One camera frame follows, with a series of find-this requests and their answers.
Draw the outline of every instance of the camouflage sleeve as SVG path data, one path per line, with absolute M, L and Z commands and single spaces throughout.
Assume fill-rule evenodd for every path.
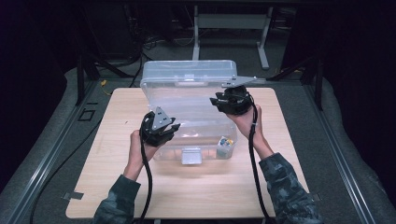
M 312 196 L 301 186 L 293 167 L 281 154 L 265 158 L 259 165 L 267 181 L 278 224 L 323 223 Z
M 120 175 L 107 198 L 102 200 L 96 209 L 92 223 L 132 223 L 134 199 L 139 188 L 139 183 Z

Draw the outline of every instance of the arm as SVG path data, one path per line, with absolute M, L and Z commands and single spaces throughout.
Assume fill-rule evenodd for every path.
M 160 147 L 145 145 L 148 160 L 154 156 Z M 123 175 L 111 187 L 106 199 L 102 200 L 96 209 L 92 223 L 132 223 L 134 218 L 134 199 L 140 184 L 136 182 L 143 168 L 140 152 L 140 135 L 136 130 L 131 134 L 131 146 L 128 163 Z
M 261 161 L 267 189 L 273 201 L 277 223 L 322 223 L 311 196 L 304 190 L 293 167 L 279 153 L 269 146 L 262 133 L 262 109 L 256 105 L 258 119 L 253 146 Z M 253 109 L 241 116 L 227 115 L 238 127 L 239 131 L 248 138 Z

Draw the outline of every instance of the wooden board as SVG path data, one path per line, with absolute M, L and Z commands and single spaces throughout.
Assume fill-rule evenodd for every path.
M 293 165 L 300 182 L 308 190 L 274 90 L 247 90 L 262 107 L 262 125 L 268 143 L 274 152 L 280 152 Z M 139 129 L 141 119 L 148 113 L 147 104 L 140 89 L 113 92 L 75 189 L 84 196 L 81 200 L 70 201 L 66 210 L 68 217 L 93 217 L 97 206 L 123 172 L 130 133 Z M 152 160 L 150 168 L 153 194 L 146 218 L 263 217 L 248 155 L 248 140 L 240 132 L 228 160 L 204 161 L 200 165 Z M 259 177 L 267 212 L 274 217 L 261 170 Z M 141 215 L 148 193 L 145 169 L 137 182 L 142 186 L 135 200 L 135 217 Z

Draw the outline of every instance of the floor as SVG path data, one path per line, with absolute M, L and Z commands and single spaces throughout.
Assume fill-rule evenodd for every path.
M 238 76 L 272 77 L 279 71 L 288 31 L 274 30 L 269 35 L 265 46 L 270 64 L 267 71 L 261 69 L 256 50 L 259 37 L 260 33 L 251 31 L 207 31 L 201 37 L 200 59 L 233 60 Z M 144 53 L 153 60 L 190 60 L 192 44 L 182 46 L 189 41 L 188 38 L 179 39 L 178 43 L 159 41 L 155 48 L 145 49 Z M 138 66 L 133 63 L 120 70 L 134 74 Z M 32 211 L 34 223 L 90 222 L 89 219 L 67 218 L 64 211 L 68 201 L 62 197 L 76 185 L 98 121 L 106 111 L 109 93 L 119 87 L 129 87 L 132 81 L 119 78 L 104 68 L 99 70 L 99 81 L 86 80 L 86 97 L 80 106 L 75 106 L 76 69 L 65 74 L 68 87 L 63 100 L 0 196 L 0 223 L 32 223 Z M 320 197 L 317 205 L 325 223 L 396 223 L 396 212 L 387 201 L 375 173 L 360 159 L 343 129 L 332 86 L 324 81 L 323 111 L 319 111 L 312 101 L 311 86 L 301 85 L 299 75 L 295 73 L 280 82 L 252 85 L 276 91 L 308 187 Z M 107 80 L 105 86 L 100 84 L 103 79 Z M 133 87 L 139 87 L 139 80 L 140 76 Z M 41 187 L 44 190 L 33 209 Z

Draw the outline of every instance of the clear plastic bin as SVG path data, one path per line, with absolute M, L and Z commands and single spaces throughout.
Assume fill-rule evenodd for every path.
M 221 84 L 236 76 L 232 61 L 156 61 L 145 63 L 140 87 L 148 109 L 160 106 L 176 118 L 175 137 L 154 155 L 154 160 L 229 159 L 237 142 L 236 126 L 210 103 Z

